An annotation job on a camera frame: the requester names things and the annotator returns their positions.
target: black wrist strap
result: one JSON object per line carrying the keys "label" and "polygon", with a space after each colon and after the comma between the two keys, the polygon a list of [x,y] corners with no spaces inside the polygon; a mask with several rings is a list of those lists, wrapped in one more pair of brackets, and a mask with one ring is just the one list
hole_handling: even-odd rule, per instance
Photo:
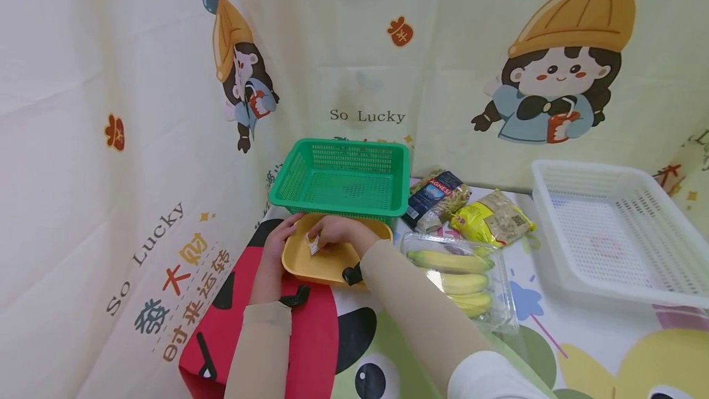
{"label": "black wrist strap", "polygon": [[349,286],[362,282],[362,269],[359,267],[359,262],[354,268],[347,267],[342,270],[342,278],[345,279],[345,282],[347,282]]}
{"label": "black wrist strap", "polygon": [[293,296],[281,296],[280,302],[289,308],[303,305],[310,295],[310,287],[307,285],[298,286],[298,291]]}

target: yellow food package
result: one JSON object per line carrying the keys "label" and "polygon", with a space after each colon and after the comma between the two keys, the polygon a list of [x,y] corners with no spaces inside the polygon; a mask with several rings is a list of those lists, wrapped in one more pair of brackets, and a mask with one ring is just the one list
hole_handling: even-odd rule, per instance
{"label": "yellow food package", "polygon": [[506,246],[536,225],[502,191],[494,190],[455,212],[451,227],[467,240]]}

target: pasta package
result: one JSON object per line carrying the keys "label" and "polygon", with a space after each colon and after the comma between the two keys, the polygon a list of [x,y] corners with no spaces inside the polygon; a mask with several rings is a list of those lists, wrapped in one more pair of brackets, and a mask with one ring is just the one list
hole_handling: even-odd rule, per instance
{"label": "pasta package", "polygon": [[534,231],[536,226],[502,191],[494,190],[458,209],[451,218],[451,227],[467,240],[505,246]]}
{"label": "pasta package", "polygon": [[409,208],[401,218],[412,230],[432,232],[467,204],[468,198],[470,189],[451,171],[435,170],[409,189]]}

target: bunch of bananas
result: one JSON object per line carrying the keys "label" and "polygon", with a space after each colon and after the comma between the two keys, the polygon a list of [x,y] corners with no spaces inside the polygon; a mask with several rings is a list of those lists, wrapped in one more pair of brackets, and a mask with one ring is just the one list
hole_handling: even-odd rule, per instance
{"label": "bunch of bananas", "polygon": [[492,296],[484,290],[490,283],[485,273],[495,267],[493,260],[484,256],[444,254],[431,250],[409,251],[406,256],[468,318],[483,315],[492,307]]}

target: printed tablecloth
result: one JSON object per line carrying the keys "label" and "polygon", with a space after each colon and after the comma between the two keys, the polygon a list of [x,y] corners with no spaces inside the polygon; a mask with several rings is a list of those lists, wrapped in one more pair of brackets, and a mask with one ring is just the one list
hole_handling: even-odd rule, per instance
{"label": "printed tablecloth", "polygon": [[[489,192],[471,190],[471,201]],[[535,220],[530,197],[507,194]],[[183,379],[197,399],[223,397],[262,246],[287,214],[270,209],[182,353]],[[407,231],[399,221],[395,241]],[[447,225],[438,234],[457,236]],[[514,335],[489,335],[528,379],[557,399],[706,397],[709,319],[703,311],[565,292],[545,247],[537,230],[505,249],[521,325]],[[284,294],[299,283],[286,278]],[[439,397],[377,299],[308,285],[310,299],[293,313],[286,398]],[[365,369],[382,377],[371,384],[381,385],[378,390],[358,384]]]}

